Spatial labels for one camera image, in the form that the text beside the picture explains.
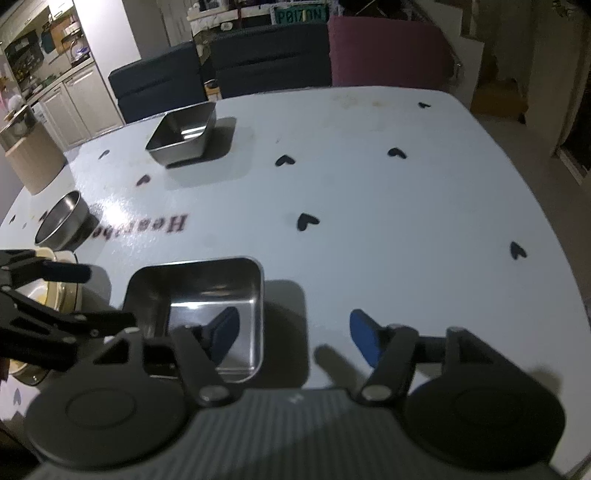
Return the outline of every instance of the metal screw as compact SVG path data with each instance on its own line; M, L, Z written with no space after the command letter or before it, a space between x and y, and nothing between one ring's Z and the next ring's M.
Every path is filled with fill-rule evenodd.
M361 391L361 396L367 401L384 401L392 396L392 390L386 385L368 385Z
M223 385L208 385L199 390L199 396L204 401L220 401L230 396L230 391Z

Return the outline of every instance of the white table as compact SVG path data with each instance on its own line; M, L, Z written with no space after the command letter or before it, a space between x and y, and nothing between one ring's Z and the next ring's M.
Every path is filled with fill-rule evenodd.
M587 454L591 335L577 285L534 196L456 99L385 87L305 90L222 100L217 117L235 122L232 145L206 163L166 170L153 161L144 147L158 118L83 145L45 191L20 193L0 248L32 247L43 212L79 189L102 208L103 226L135 222L134 233L100 234L76 251L105 269L111 286L100 293L110 290L111 305L121 306L146 265L254 257L266 300L307 319L306 387L331 383L314 359L324 344L369 373L349 337L352 309L422 335L462 325L560 397L567 427L553 465L565 472ZM408 158L388 156L393 147ZM276 167L283 154L296 163ZM144 175L151 181L137 187ZM298 231L303 212L320 224ZM183 214L183 231L167 233ZM158 218L165 224L153 230ZM151 222L140 233L142 219ZM511 258L512 241L526 259ZM0 392L1 416L10 417L14 392Z

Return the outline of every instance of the green sign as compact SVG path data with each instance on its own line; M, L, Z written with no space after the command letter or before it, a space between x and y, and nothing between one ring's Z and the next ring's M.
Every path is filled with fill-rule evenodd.
M326 4L308 4L275 10L275 23L278 25L310 21L326 22L328 19L329 11Z

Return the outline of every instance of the pink chair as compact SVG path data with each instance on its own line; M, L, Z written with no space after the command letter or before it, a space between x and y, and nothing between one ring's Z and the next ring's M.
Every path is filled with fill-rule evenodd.
M328 22L332 85L445 88L454 73L447 40L423 22L331 17Z

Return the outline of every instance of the stainless steel round bowl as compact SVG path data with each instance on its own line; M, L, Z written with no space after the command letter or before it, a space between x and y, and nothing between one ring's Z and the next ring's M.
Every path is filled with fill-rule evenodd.
M52 250L63 249L78 232L89 215L88 205L80 192L63 196L47 214L35 236L35 245Z
M35 127L37 119L33 110L28 105L22 107L8 121L7 125L0 131L0 146L7 152L17 142L26 137Z

